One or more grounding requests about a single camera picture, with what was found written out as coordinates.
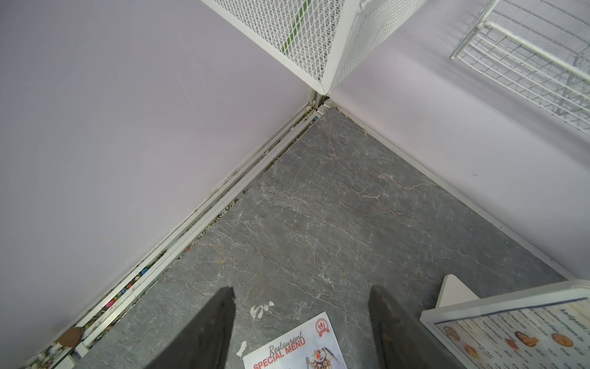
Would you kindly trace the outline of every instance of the menu board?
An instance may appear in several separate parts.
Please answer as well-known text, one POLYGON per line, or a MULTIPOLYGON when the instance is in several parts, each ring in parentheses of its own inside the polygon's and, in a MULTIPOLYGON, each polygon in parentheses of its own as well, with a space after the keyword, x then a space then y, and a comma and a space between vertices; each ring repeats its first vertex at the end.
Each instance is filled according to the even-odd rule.
POLYGON ((590 369, 590 300, 562 301, 435 326, 485 369, 590 369))
POLYGON ((427 310, 420 320, 468 368, 590 369, 585 280, 427 310))

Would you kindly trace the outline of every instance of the white wire mesh panel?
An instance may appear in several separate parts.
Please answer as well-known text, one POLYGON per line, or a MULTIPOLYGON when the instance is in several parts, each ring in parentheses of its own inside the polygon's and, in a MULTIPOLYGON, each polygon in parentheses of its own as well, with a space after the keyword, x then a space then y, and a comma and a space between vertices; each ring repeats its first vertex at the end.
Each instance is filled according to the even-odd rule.
POLYGON ((202 0, 322 94, 426 0, 202 0))
POLYGON ((590 135, 588 1, 490 0, 453 57, 590 135))
POLYGON ((319 81, 343 1, 215 0, 319 81))
POLYGON ((375 9, 363 14, 352 35, 350 46, 342 57, 335 84, 348 76, 371 50, 385 41, 425 2, 426 0, 385 0, 375 9))

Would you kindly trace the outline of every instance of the white baseboard trim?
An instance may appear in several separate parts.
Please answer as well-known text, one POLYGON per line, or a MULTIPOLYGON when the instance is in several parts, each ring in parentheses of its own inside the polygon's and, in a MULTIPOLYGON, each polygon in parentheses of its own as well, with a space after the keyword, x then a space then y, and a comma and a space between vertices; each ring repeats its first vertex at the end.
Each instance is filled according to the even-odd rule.
POLYGON ((482 218, 484 218, 488 222, 492 223, 496 228, 498 228, 500 231, 502 231, 505 235, 507 235, 508 237, 513 239, 514 241, 518 242, 522 247, 524 247, 526 250, 528 250, 531 254, 538 257, 542 262, 544 262, 545 264, 550 266, 553 270, 555 270, 556 272, 558 272, 562 276, 566 277, 567 279, 577 279, 578 278, 573 273, 571 273, 570 271, 565 269, 561 264, 559 264, 555 260, 551 259, 547 254, 545 254, 544 252, 539 250, 537 247, 535 247, 532 243, 525 240, 523 237, 521 237, 516 232, 514 232, 512 229, 510 229, 508 226, 506 226, 504 223, 502 223, 501 221, 496 219, 494 216, 492 216, 486 210, 482 209, 479 205, 477 205, 475 202, 473 202, 473 200, 468 198, 461 191, 456 189, 453 185, 451 185, 450 183, 448 183, 447 181, 445 181, 444 179, 439 177, 436 173, 432 172, 431 170, 429 170, 428 168, 423 166, 416 159, 414 159, 411 156, 409 156, 408 154, 406 154, 402 149, 395 146, 391 141, 389 141, 385 137, 381 136, 378 132, 373 130, 367 124, 361 122, 357 117, 355 117, 353 114, 348 112, 346 109, 344 109, 343 107, 336 104, 334 101, 332 101, 332 99, 327 100, 324 103, 324 105, 327 108, 333 107, 336 110, 338 110, 340 113, 344 114, 350 120, 355 122, 359 127, 364 129, 368 134, 370 134, 372 137, 374 137, 377 141, 379 141, 380 143, 385 145, 391 151, 395 152, 399 157, 401 157, 403 160, 407 161, 410 165, 412 165, 414 168, 416 168, 417 170, 422 172, 426 177, 433 180, 436 184, 438 184, 440 187, 445 189, 451 195, 458 198, 459 201, 461 201, 467 207, 469 207, 470 209, 475 211, 482 218))
MULTIPOLYGON (((225 213, 236 200, 268 169, 268 167, 315 122, 318 114, 309 105, 302 107, 273 136, 260 145, 246 158, 199 207, 181 221, 146 257, 144 257, 109 293, 101 298, 74 326, 85 327, 81 344, 91 348, 105 330, 125 313, 141 295, 187 250, 217 218, 225 213), (115 297, 117 299, 102 314, 100 312, 115 297)), ((40 366, 48 359, 54 368, 73 349, 63 348, 54 342, 43 352, 48 355, 32 357, 26 367, 40 366)))

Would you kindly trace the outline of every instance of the gray marble floor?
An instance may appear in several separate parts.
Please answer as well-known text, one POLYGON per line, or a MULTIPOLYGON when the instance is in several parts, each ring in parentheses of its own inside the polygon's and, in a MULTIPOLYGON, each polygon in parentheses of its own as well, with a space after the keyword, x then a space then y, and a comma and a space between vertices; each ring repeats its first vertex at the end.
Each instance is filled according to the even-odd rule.
POLYGON ((76 368, 142 368, 225 285, 237 297, 227 368, 243 368, 242 341, 247 354, 323 311, 348 367, 375 368, 370 287, 418 318, 449 273, 480 297, 563 280, 330 109, 76 368))

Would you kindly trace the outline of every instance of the menu board frame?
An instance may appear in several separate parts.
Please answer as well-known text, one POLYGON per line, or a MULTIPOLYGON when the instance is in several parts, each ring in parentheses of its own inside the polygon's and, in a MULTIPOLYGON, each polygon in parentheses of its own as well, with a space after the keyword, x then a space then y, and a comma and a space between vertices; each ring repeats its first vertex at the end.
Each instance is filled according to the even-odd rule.
POLYGON ((568 280, 552 285, 526 289, 504 295, 492 296, 449 305, 422 312, 420 321, 469 369, 480 369, 466 352, 459 349, 437 324, 459 321, 485 315, 500 314, 505 311, 526 309, 532 306, 567 303, 579 299, 590 299, 590 282, 582 279, 568 280))

